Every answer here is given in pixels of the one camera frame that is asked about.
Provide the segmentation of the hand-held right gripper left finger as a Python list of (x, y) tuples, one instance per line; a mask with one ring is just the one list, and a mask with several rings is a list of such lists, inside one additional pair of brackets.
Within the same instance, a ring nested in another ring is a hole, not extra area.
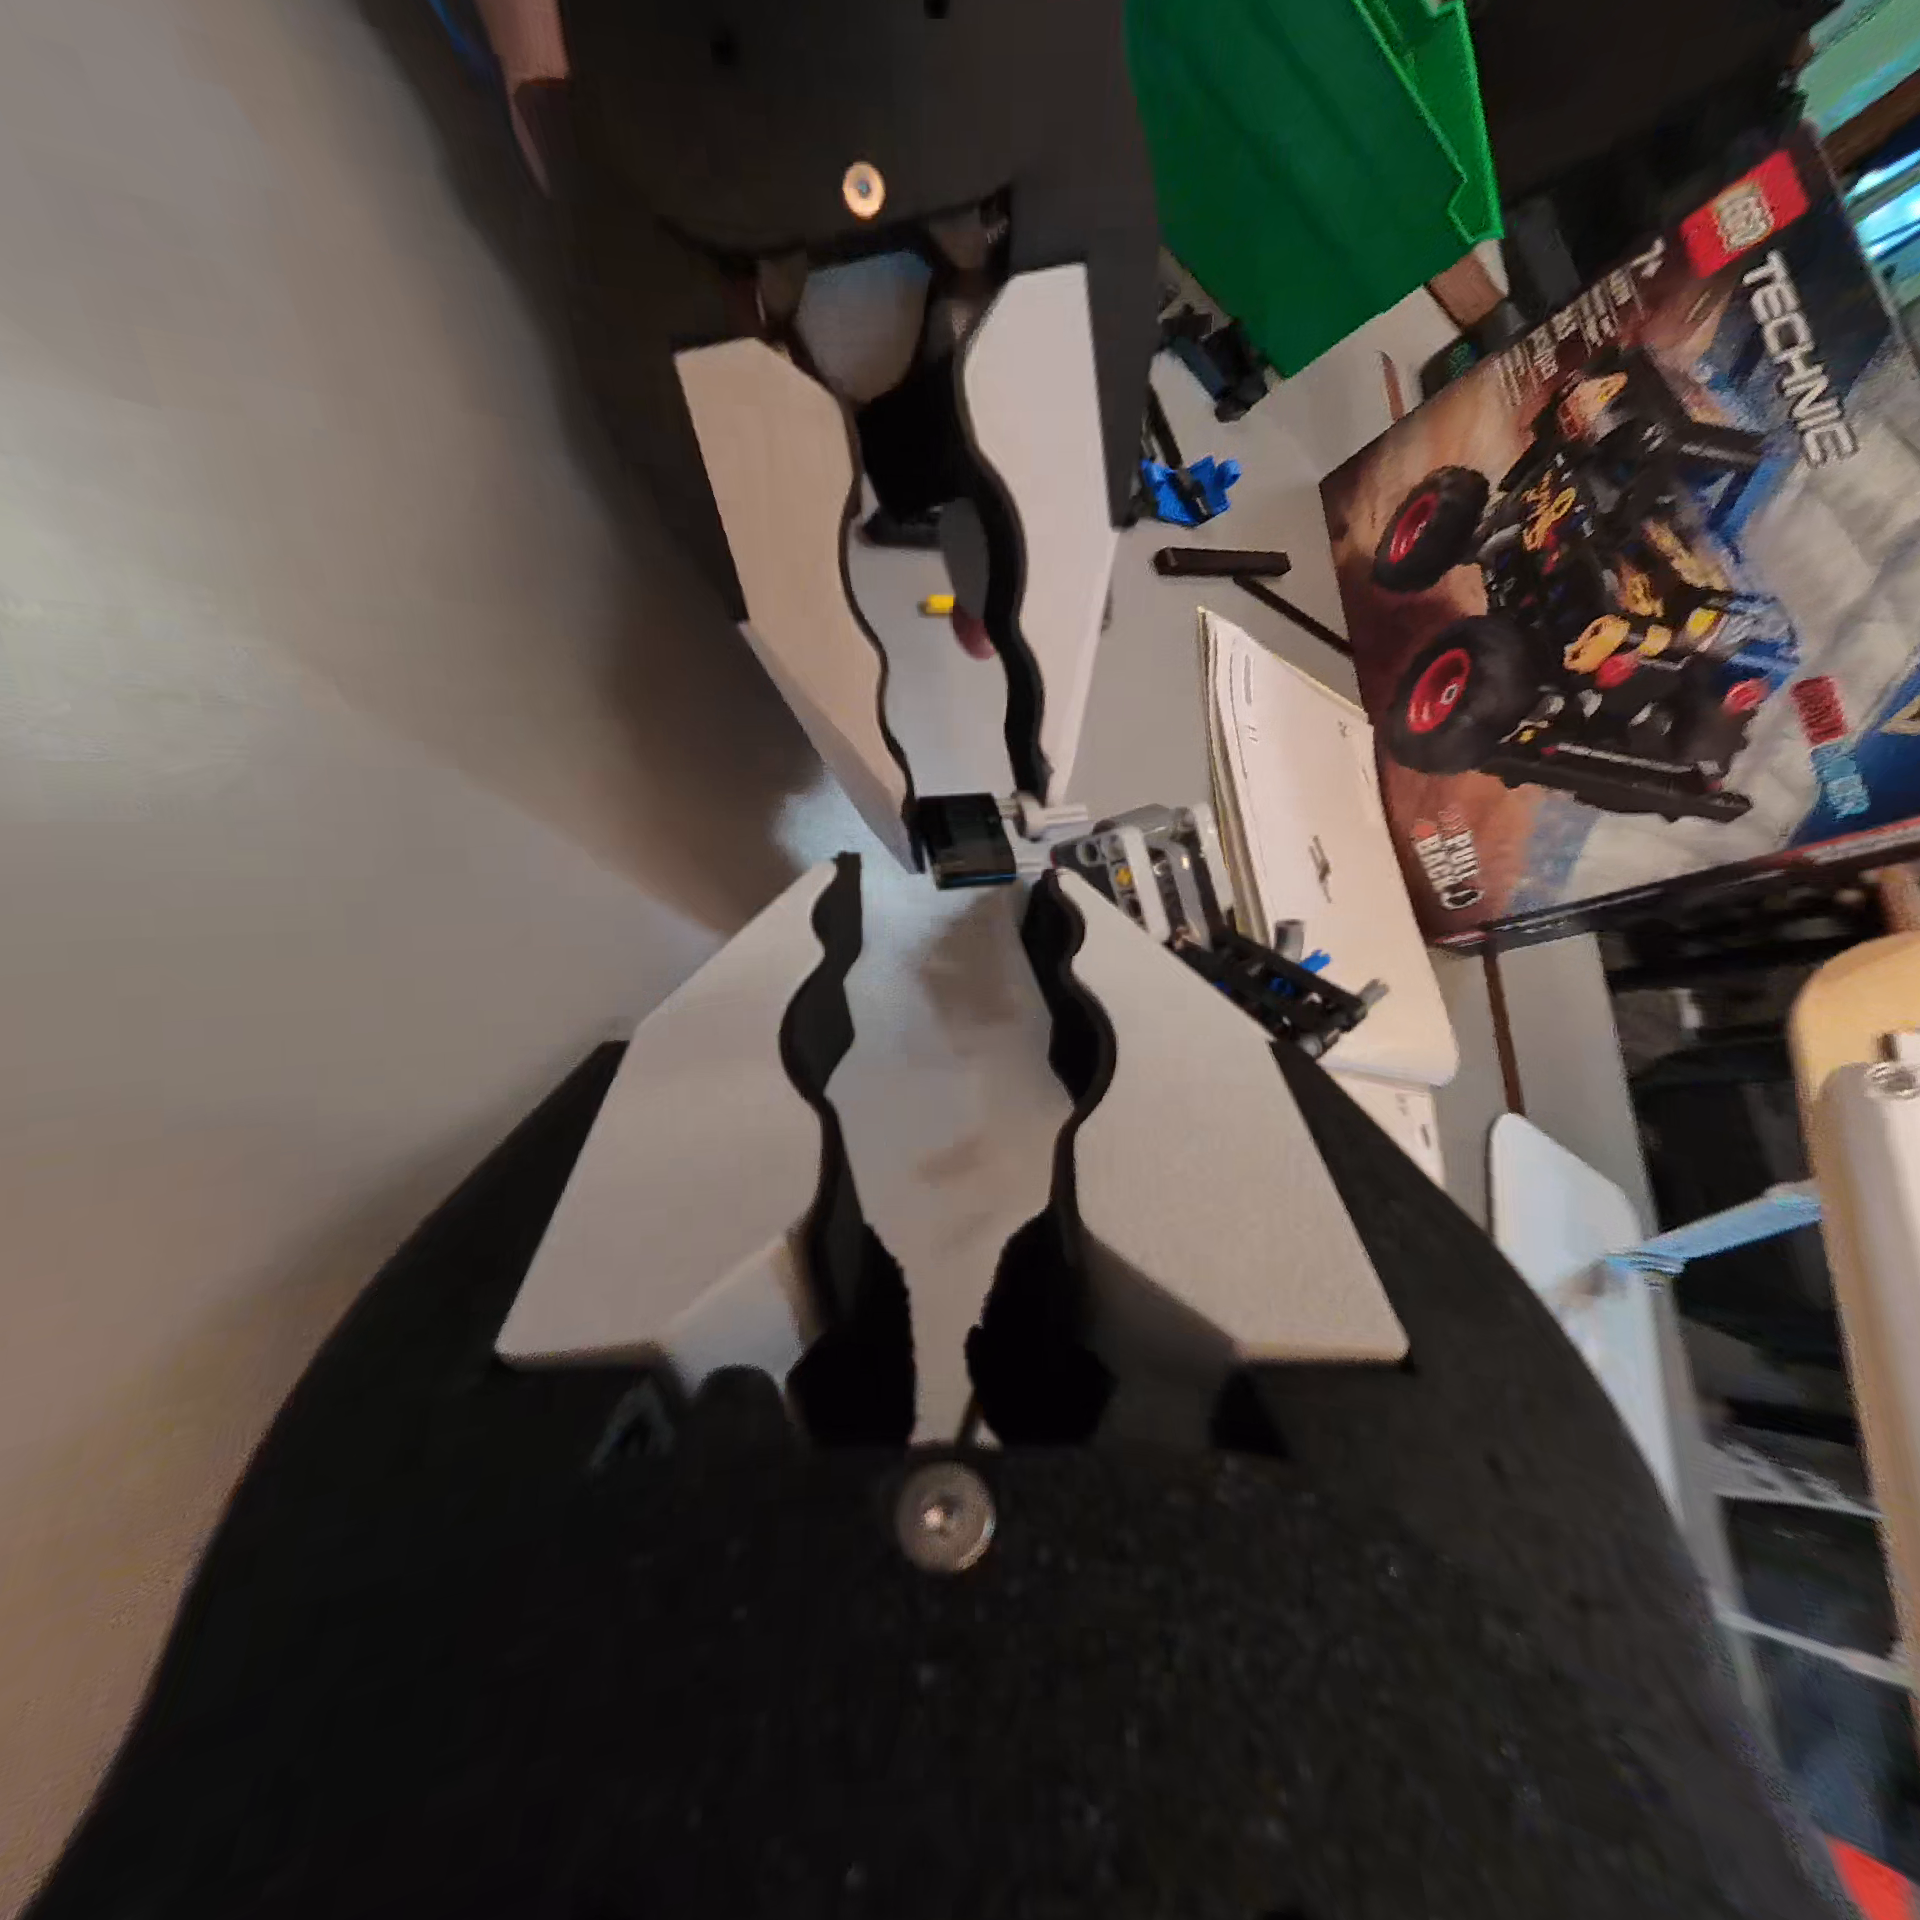
[(908, 1290), (833, 1078), (855, 1041), (862, 862), (806, 870), (632, 1033), (496, 1355), (656, 1361), (795, 1404), (908, 1402)]

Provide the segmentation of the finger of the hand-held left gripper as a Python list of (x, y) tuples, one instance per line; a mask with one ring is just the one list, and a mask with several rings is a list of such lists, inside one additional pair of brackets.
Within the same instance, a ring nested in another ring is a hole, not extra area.
[(1102, 439), (1089, 268), (1016, 271), (955, 357), (977, 459), (991, 636), (1007, 676), (1016, 786), (1072, 780), (1119, 548)]
[(890, 663), (849, 577), (862, 485), (849, 406), (763, 341), (683, 349), (678, 372), (740, 630), (860, 818), (915, 874), (916, 788), (887, 724)]

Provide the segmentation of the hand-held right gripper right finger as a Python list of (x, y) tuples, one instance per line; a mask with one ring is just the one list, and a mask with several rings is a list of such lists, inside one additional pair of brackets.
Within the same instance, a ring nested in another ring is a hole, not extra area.
[(1036, 883), (1024, 942), (1072, 1105), (1036, 1339), (1097, 1380), (1402, 1363), (1408, 1333), (1263, 1026), (1070, 870)]

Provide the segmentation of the partly built lego truck chassis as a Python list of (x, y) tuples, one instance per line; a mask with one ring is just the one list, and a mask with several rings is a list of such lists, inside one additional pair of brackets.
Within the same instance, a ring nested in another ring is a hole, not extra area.
[(1131, 807), (1047, 842), (1049, 863), (1110, 898), (1151, 942), (1250, 1018), (1272, 1041), (1323, 1059), (1388, 997), (1388, 982), (1334, 973), (1303, 918), (1273, 918), (1234, 890), (1209, 804)]

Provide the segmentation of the black lego connector grey axles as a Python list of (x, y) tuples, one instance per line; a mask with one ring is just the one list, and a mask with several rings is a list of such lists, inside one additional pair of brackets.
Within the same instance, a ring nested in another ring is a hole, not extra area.
[(1086, 807), (1052, 804), (1024, 791), (923, 796), (908, 812), (919, 870), (945, 892), (1030, 881), (1091, 825)]

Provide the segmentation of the lego set box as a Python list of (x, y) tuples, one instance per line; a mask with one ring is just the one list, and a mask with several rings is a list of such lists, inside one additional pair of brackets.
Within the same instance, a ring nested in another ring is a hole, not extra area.
[(1808, 127), (1322, 500), (1431, 943), (1915, 859), (1915, 353)]

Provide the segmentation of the long thin black axle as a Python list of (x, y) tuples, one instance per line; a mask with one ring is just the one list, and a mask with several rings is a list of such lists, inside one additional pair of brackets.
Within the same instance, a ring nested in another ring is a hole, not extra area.
[(1305, 609), (1296, 605), (1291, 598), (1281, 594), (1266, 578), (1236, 573), (1234, 582), (1242, 593), (1254, 597), (1259, 605), (1279, 613), (1288, 623), (1322, 639), (1326, 646), (1335, 649), (1344, 659), (1354, 659), (1354, 644), (1344, 630), (1334, 628), (1318, 615), (1310, 615)]

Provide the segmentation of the white document stand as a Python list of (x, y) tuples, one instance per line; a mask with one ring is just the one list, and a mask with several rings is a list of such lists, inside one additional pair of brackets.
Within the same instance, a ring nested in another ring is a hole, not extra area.
[(1815, 1227), (1818, 1189), (1777, 1183), (1684, 1227), (1646, 1231), (1619, 1183), (1513, 1114), (1492, 1125), (1488, 1181), (1496, 1246), (1588, 1363), (1687, 1525), (1699, 1418), (1671, 1286), (1697, 1261)]

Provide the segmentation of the white instruction booklet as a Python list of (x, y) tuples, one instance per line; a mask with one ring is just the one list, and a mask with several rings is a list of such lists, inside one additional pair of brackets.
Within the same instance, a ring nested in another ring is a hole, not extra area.
[(1344, 695), (1227, 618), (1196, 615), (1217, 829), (1239, 924), (1370, 1002), (1334, 1067), (1415, 1089), (1457, 1076), (1458, 1046), (1376, 785), (1376, 740)]

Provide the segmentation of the green plastic bin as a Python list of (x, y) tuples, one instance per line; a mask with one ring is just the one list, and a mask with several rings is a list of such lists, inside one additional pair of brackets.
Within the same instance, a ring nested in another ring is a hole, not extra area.
[(1281, 375), (1503, 237), (1468, 5), (1122, 12), (1164, 243)]

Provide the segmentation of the laminated instruction sheet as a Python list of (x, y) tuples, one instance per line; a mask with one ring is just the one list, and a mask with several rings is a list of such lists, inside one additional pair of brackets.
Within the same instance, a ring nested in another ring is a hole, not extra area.
[(1919, 1649), (1919, 1052), (1887, 1035), (1818, 1090), (1810, 1166), (1865, 1475), (1910, 1663)]

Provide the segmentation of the blue lego bracket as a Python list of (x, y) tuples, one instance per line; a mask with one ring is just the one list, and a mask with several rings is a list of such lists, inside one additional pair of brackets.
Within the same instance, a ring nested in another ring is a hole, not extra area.
[(1140, 513), (1152, 522), (1196, 529), (1233, 508), (1242, 479), (1236, 459), (1206, 454), (1194, 465), (1164, 465), (1140, 458), (1137, 465)]

